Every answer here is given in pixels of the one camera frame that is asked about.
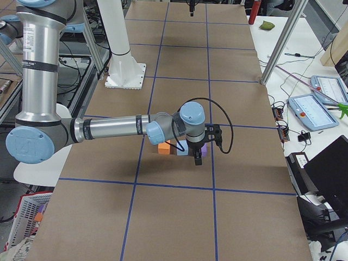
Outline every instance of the purple block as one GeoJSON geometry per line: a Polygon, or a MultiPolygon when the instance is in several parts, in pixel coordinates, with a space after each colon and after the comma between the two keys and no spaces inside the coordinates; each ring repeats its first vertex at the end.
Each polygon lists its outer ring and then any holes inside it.
{"type": "Polygon", "coordinates": [[[206,157],[207,154],[208,154],[207,144],[205,144],[205,145],[201,148],[201,151],[202,151],[202,157],[206,157]]]}

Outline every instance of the black monitor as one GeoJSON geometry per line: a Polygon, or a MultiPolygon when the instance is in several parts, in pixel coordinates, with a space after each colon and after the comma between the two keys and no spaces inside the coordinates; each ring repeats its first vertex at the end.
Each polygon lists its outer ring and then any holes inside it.
{"type": "Polygon", "coordinates": [[[337,215],[348,218],[348,139],[340,136],[305,166],[307,174],[337,215]]]}

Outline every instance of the blue tape line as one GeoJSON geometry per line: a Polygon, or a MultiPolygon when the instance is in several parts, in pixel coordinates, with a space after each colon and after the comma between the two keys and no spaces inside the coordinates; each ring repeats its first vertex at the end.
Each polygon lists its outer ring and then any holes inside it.
{"type": "MultiPolygon", "coordinates": [[[[139,182],[126,182],[126,181],[107,181],[102,179],[86,179],[86,178],[59,178],[61,181],[81,181],[81,182],[95,182],[95,183],[114,183],[121,185],[138,185],[144,187],[162,187],[162,188],[174,188],[174,189],[194,189],[194,190],[214,190],[213,188],[207,187],[194,187],[184,185],[169,185],[169,184],[152,184],[152,183],[139,183],[139,182]]],[[[215,188],[215,191],[224,192],[237,192],[247,194],[267,194],[267,195],[281,195],[281,196],[296,196],[295,193],[288,192],[273,192],[273,191],[257,191],[257,190],[242,190],[242,189],[219,189],[215,188]]]]}
{"type": "Polygon", "coordinates": [[[182,186],[182,185],[167,185],[167,184],[137,183],[137,185],[145,186],[145,187],[160,187],[160,188],[173,188],[173,189],[213,190],[212,188],[192,187],[192,186],[182,186]]]}
{"type": "Polygon", "coordinates": [[[216,22],[209,22],[208,24],[231,24],[234,26],[248,26],[249,25],[247,23],[216,23],[216,22]]]}
{"type": "Polygon", "coordinates": [[[239,128],[255,128],[255,129],[277,129],[276,127],[265,127],[265,126],[248,126],[248,125],[233,125],[233,127],[239,128]]]}
{"type": "MultiPolygon", "coordinates": [[[[212,98],[211,96],[211,89],[210,89],[210,63],[209,63],[209,33],[208,33],[208,8],[206,4],[206,30],[207,30],[207,62],[208,62],[208,88],[209,88],[209,99],[212,98]]],[[[210,123],[213,122],[213,115],[212,115],[212,103],[209,101],[209,112],[210,112],[210,123]]],[[[216,193],[215,193],[215,166],[214,166],[214,144],[213,142],[210,143],[212,148],[212,185],[213,185],[213,214],[214,214],[214,245],[215,245],[215,261],[219,261],[219,248],[218,248],[218,220],[216,217],[216,193]]]]}
{"type": "Polygon", "coordinates": [[[259,83],[257,80],[211,80],[212,82],[259,83]]]}
{"type": "Polygon", "coordinates": [[[155,76],[154,78],[158,79],[173,79],[173,80],[203,80],[207,82],[207,79],[195,79],[195,78],[177,78],[177,77],[165,77],[165,76],[155,76]]]}
{"type": "Polygon", "coordinates": [[[132,198],[130,199],[130,205],[129,205],[129,210],[128,210],[128,218],[127,218],[127,223],[126,223],[125,235],[123,236],[123,243],[122,243],[122,251],[121,251],[120,261],[123,260],[123,255],[125,254],[126,240],[127,240],[127,235],[128,235],[129,222],[131,221],[130,220],[131,219],[130,216],[131,216],[132,208],[133,208],[135,188],[136,188],[136,185],[133,186],[132,198]]]}
{"type": "Polygon", "coordinates": [[[126,181],[105,181],[102,179],[87,179],[87,178],[59,178],[60,181],[83,181],[83,182],[95,182],[95,183],[114,183],[114,184],[122,184],[122,185],[134,185],[134,182],[126,182],[126,181]]]}
{"type": "Polygon", "coordinates": [[[207,47],[207,46],[186,46],[186,45],[156,45],[154,43],[130,43],[130,45],[142,45],[142,46],[164,46],[164,47],[183,47],[183,48],[210,48],[210,49],[224,49],[224,50],[242,50],[242,51],[255,51],[250,48],[235,48],[235,47],[207,47]]]}
{"type": "Polygon", "coordinates": [[[272,192],[272,191],[257,191],[257,190],[239,190],[239,189],[215,189],[216,191],[225,192],[238,192],[238,193],[248,193],[248,194],[266,194],[266,195],[279,195],[279,196],[296,196],[295,193],[287,192],[272,192]]]}
{"type": "Polygon", "coordinates": [[[148,21],[148,22],[165,22],[163,20],[156,20],[156,19],[135,19],[135,18],[125,18],[125,20],[129,21],[148,21]]]}
{"type": "MultiPolygon", "coordinates": [[[[168,10],[169,10],[169,3],[167,4],[167,11],[165,13],[165,19],[167,19],[167,15],[168,15],[168,10]]],[[[164,35],[164,29],[165,29],[165,22],[163,24],[163,31],[162,31],[162,36],[161,36],[161,42],[160,44],[162,44],[163,42],[163,35],[164,35]]],[[[158,51],[158,57],[157,57],[157,64],[156,64],[156,69],[155,69],[155,73],[154,76],[156,77],[157,74],[157,69],[158,69],[158,63],[159,63],[159,57],[160,57],[160,53],[161,53],[161,47],[159,47],[159,51],[158,51]]],[[[156,79],[154,79],[153,83],[152,83],[152,90],[151,90],[151,95],[150,95],[150,100],[148,103],[148,109],[147,109],[147,114],[150,113],[150,108],[151,108],[151,102],[152,102],[152,96],[153,96],[153,90],[154,90],[154,84],[155,84],[156,79]]],[[[135,179],[134,179],[134,186],[133,186],[133,191],[132,191],[132,198],[130,200],[130,205],[129,205],[129,211],[128,211],[128,218],[127,218],[127,224],[126,224],[126,229],[125,229],[125,236],[123,237],[123,244],[122,244],[122,251],[121,251],[121,256],[120,256],[120,261],[123,261],[123,256],[125,253],[125,247],[126,247],[126,241],[127,241],[127,235],[128,235],[128,229],[129,229],[129,223],[130,223],[130,219],[131,219],[131,214],[132,214],[132,208],[133,208],[133,202],[134,202],[134,195],[135,195],[135,189],[136,189],[136,182],[138,180],[138,175],[139,175],[139,170],[140,170],[140,163],[141,163],[141,156],[142,156],[142,151],[144,149],[144,141],[145,141],[145,136],[142,136],[142,141],[141,141],[141,147],[140,147],[140,153],[139,153],[139,159],[138,159],[138,165],[136,167],[136,174],[135,174],[135,179]]]]}
{"type": "Polygon", "coordinates": [[[173,20],[152,20],[152,19],[134,19],[134,18],[126,18],[125,20],[130,21],[149,21],[149,22],[171,22],[171,23],[207,23],[207,24],[230,24],[233,26],[248,26],[247,23],[217,23],[217,22],[189,22],[189,21],[173,21],[173,20]]]}
{"type": "Polygon", "coordinates": [[[127,223],[126,223],[126,229],[125,229],[125,234],[123,236],[123,243],[122,243],[122,251],[120,255],[120,261],[123,260],[123,256],[125,254],[125,248],[126,248],[126,241],[127,241],[127,235],[128,235],[128,229],[129,229],[129,223],[131,219],[131,214],[132,214],[132,209],[133,209],[133,202],[134,202],[134,196],[135,196],[135,189],[137,185],[137,180],[138,180],[138,175],[139,175],[139,170],[140,170],[140,161],[141,161],[141,156],[142,156],[142,150],[144,148],[144,135],[142,136],[142,141],[141,141],[141,146],[140,146],[140,152],[139,152],[139,159],[138,159],[138,165],[136,167],[136,174],[134,178],[134,185],[133,185],[133,191],[132,191],[132,197],[130,198],[130,204],[129,204],[129,210],[128,210],[128,217],[127,217],[127,223]]]}
{"type": "Polygon", "coordinates": [[[6,61],[4,61],[1,65],[0,65],[0,69],[1,67],[6,63],[6,61]]]}
{"type": "Polygon", "coordinates": [[[4,9],[0,10],[0,14],[2,13],[2,11],[7,10],[7,7],[9,7],[15,0],[12,0],[8,5],[5,6],[4,9]]]}

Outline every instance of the cardboard surface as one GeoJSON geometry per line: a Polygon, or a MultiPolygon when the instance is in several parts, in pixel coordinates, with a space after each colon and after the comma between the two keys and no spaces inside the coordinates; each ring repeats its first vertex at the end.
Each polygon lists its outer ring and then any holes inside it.
{"type": "MultiPolygon", "coordinates": [[[[185,3],[133,2],[127,19],[132,55],[148,66],[144,86],[100,81],[87,114],[173,113],[211,97],[238,125],[232,153],[208,144],[195,166],[159,155],[146,136],[74,145],[27,260],[310,260],[250,32],[225,27],[247,23],[243,7],[198,4],[190,17],[185,3]],[[220,35],[229,28],[238,41],[220,35]]],[[[206,122],[226,123],[201,104],[206,122]]]]}
{"type": "Polygon", "coordinates": [[[0,9],[9,9],[9,5],[13,2],[13,0],[1,0],[0,9]]]}
{"type": "Polygon", "coordinates": [[[26,261],[115,260],[132,190],[131,185],[59,181],[26,261]]]}
{"type": "Polygon", "coordinates": [[[193,47],[161,48],[157,76],[208,79],[207,49],[193,47]]]}
{"type": "Polygon", "coordinates": [[[209,46],[255,49],[248,25],[209,24],[209,46]]]}
{"type": "Polygon", "coordinates": [[[242,49],[210,49],[211,80],[234,80],[257,83],[261,69],[256,51],[242,49]]]}
{"type": "MultiPolygon", "coordinates": [[[[275,127],[267,89],[258,83],[211,82],[211,97],[225,108],[234,125],[275,127]]],[[[228,124],[221,110],[212,105],[213,122],[228,124]]]]}
{"type": "Polygon", "coordinates": [[[123,260],[214,260],[212,208],[210,191],[139,187],[123,260]]]}
{"type": "Polygon", "coordinates": [[[163,45],[206,47],[205,23],[167,22],[163,34],[163,45]]]}
{"type": "Polygon", "coordinates": [[[164,22],[127,20],[126,27],[130,44],[159,45],[164,22]]]}
{"type": "Polygon", "coordinates": [[[296,198],[216,192],[220,261],[309,261],[296,198]]]}
{"type": "Polygon", "coordinates": [[[98,82],[86,115],[117,117],[147,113],[153,79],[145,78],[141,90],[106,88],[105,80],[98,82]]]}
{"type": "MultiPolygon", "coordinates": [[[[222,133],[226,150],[230,129],[222,133]]],[[[294,193],[276,130],[234,128],[231,154],[215,147],[214,155],[217,188],[294,193]]]]}

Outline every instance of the green handle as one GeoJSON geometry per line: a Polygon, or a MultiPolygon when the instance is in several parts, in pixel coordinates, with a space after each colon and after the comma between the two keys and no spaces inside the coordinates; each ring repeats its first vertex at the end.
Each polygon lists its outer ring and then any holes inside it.
{"type": "Polygon", "coordinates": [[[342,111],[340,120],[344,117],[344,115],[348,116],[348,103],[339,103],[337,106],[342,111]]]}

